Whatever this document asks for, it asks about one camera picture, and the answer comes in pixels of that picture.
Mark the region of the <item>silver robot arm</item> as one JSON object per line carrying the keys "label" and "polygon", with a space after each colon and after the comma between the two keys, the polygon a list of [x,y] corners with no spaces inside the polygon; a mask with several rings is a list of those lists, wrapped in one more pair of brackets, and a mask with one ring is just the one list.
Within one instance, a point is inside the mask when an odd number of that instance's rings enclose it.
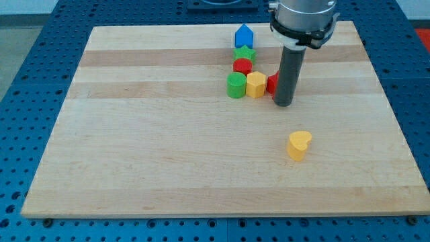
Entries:
{"label": "silver robot arm", "polygon": [[269,3],[270,29],[284,47],[319,49],[333,35],[337,0],[276,0]]}

